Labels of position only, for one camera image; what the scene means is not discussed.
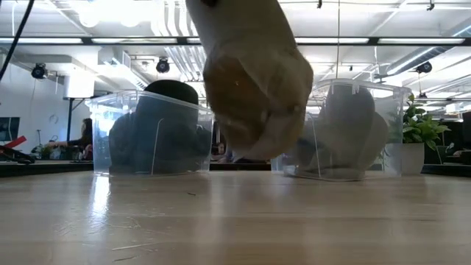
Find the black hat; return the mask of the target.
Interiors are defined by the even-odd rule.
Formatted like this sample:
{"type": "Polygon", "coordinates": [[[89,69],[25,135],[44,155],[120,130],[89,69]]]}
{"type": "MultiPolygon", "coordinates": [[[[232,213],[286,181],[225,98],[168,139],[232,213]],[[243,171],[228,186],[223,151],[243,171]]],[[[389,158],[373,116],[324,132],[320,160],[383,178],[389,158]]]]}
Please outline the black hat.
{"type": "Polygon", "coordinates": [[[144,90],[194,105],[199,104],[199,95],[196,90],[184,82],[162,79],[150,83],[144,90]]]}

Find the white plant pot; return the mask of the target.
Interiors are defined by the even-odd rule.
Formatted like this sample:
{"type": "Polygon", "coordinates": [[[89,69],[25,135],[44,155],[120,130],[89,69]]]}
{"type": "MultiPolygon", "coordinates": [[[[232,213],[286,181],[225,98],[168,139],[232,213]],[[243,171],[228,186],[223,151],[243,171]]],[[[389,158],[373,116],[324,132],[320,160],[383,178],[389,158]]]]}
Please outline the white plant pot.
{"type": "Polygon", "coordinates": [[[425,161],[424,143],[402,144],[401,173],[402,175],[418,175],[425,161]]]}

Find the clear plastic bin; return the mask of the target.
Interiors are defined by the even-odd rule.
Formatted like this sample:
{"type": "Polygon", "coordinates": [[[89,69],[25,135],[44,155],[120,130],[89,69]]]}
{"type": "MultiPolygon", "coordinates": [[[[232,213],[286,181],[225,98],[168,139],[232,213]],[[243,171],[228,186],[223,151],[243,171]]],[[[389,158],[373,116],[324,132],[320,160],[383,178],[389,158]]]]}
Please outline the clear plastic bin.
{"type": "MultiPolygon", "coordinates": [[[[410,90],[407,88],[353,79],[327,79],[318,82],[311,91],[308,100],[308,106],[306,107],[305,112],[304,127],[298,140],[300,140],[303,136],[308,138],[313,137],[314,119],[318,117],[327,98],[328,91],[334,85],[351,85],[354,90],[358,90],[358,88],[366,88],[371,93],[375,101],[376,112],[381,115],[388,124],[389,139],[379,156],[376,158],[375,162],[366,170],[363,179],[399,177],[401,175],[400,155],[403,144],[403,107],[406,103],[407,96],[410,94],[410,90]]],[[[289,151],[272,160],[272,172],[283,174],[287,177],[298,177],[294,174],[294,171],[297,167],[295,163],[295,149],[298,144],[298,140],[289,151]]]]}
{"type": "MultiPolygon", "coordinates": [[[[159,94],[146,91],[121,91],[106,96],[88,100],[86,103],[91,112],[93,121],[93,166],[96,174],[111,176],[150,175],[150,174],[111,174],[110,149],[108,143],[109,132],[114,122],[121,116],[135,111],[138,98],[141,95],[157,96],[159,94]]],[[[204,107],[199,108],[200,124],[211,131],[211,147],[213,132],[213,113],[204,107]]],[[[207,167],[197,172],[206,172],[210,166],[210,154],[207,167]]]]}

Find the green leafy plant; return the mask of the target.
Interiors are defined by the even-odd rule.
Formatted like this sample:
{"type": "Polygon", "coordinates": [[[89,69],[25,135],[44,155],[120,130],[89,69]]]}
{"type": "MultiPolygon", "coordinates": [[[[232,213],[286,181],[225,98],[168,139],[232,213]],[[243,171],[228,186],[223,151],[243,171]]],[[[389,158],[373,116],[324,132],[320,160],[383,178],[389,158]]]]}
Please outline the green leafy plant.
{"type": "Polygon", "coordinates": [[[406,101],[408,108],[403,115],[403,143],[425,144],[436,150],[437,141],[442,133],[450,131],[448,126],[434,121],[432,115],[415,103],[415,97],[410,94],[406,101]]]}

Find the beige hat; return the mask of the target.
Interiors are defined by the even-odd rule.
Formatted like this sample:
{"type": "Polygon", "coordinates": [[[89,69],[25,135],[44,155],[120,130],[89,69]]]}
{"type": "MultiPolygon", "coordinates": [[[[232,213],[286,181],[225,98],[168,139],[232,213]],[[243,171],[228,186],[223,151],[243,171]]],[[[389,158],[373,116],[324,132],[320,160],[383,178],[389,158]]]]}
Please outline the beige hat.
{"type": "Polygon", "coordinates": [[[185,0],[206,53],[207,101],[239,158],[269,160],[304,124],[314,73],[278,0],[185,0]]]}

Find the grey hat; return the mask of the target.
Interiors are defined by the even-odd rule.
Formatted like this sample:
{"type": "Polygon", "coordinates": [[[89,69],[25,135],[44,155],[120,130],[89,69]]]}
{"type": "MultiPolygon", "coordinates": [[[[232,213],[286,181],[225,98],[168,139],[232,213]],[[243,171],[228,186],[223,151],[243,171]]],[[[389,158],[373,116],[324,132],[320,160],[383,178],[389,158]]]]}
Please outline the grey hat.
{"type": "Polygon", "coordinates": [[[294,174],[333,181],[364,178],[358,162],[376,113],[375,101],[366,88],[334,85],[314,119],[312,138],[298,140],[294,174]]]}

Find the dark blue hat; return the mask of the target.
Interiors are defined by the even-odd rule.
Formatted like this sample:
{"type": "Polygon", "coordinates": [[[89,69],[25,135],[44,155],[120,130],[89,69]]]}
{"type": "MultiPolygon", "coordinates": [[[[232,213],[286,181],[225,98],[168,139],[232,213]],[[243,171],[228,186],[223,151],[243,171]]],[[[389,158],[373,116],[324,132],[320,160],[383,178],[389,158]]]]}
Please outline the dark blue hat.
{"type": "Polygon", "coordinates": [[[195,104],[141,95],[108,136],[111,174],[185,174],[207,167],[211,131],[195,104]]]}

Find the white box on post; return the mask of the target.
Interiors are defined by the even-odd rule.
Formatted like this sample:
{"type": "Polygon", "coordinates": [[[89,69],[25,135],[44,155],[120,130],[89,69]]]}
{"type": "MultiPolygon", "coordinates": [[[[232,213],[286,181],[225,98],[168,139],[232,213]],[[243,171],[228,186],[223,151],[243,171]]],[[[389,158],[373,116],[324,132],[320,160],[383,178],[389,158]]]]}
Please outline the white box on post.
{"type": "Polygon", "coordinates": [[[93,75],[76,72],[64,78],[64,98],[87,99],[94,93],[95,79],[93,75]]]}

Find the person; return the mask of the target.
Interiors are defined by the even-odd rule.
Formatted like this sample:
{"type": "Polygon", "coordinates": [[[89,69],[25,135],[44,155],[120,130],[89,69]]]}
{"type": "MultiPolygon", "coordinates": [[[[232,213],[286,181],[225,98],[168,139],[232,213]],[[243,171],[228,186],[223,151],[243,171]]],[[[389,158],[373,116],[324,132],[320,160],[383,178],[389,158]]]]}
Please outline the person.
{"type": "Polygon", "coordinates": [[[219,142],[216,145],[216,152],[211,155],[211,161],[217,163],[232,163],[233,162],[233,151],[232,149],[222,143],[219,142]]]}
{"type": "Polygon", "coordinates": [[[93,159],[93,125],[92,119],[82,120],[81,137],[70,141],[53,141],[46,144],[46,147],[70,147],[79,148],[82,151],[83,160],[93,159]]]}

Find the black metal post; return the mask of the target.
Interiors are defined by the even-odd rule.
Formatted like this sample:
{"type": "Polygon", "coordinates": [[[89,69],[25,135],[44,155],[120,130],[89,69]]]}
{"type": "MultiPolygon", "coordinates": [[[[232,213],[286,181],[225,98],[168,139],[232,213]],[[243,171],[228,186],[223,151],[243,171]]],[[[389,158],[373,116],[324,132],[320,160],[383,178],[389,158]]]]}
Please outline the black metal post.
{"type": "Polygon", "coordinates": [[[67,126],[66,139],[75,140],[81,136],[82,120],[91,117],[89,107],[86,105],[88,99],[64,98],[67,102],[67,126]]]}

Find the tan hat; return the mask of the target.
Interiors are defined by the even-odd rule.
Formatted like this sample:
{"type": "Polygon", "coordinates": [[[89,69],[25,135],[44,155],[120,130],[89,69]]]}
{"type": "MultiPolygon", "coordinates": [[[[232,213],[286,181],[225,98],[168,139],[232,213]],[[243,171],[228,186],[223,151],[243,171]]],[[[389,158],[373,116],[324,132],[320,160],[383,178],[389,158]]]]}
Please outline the tan hat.
{"type": "Polygon", "coordinates": [[[373,116],[371,130],[366,139],[364,149],[361,153],[358,167],[366,171],[379,156],[389,139],[389,128],[384,118],[375,113],[373,116]]]}

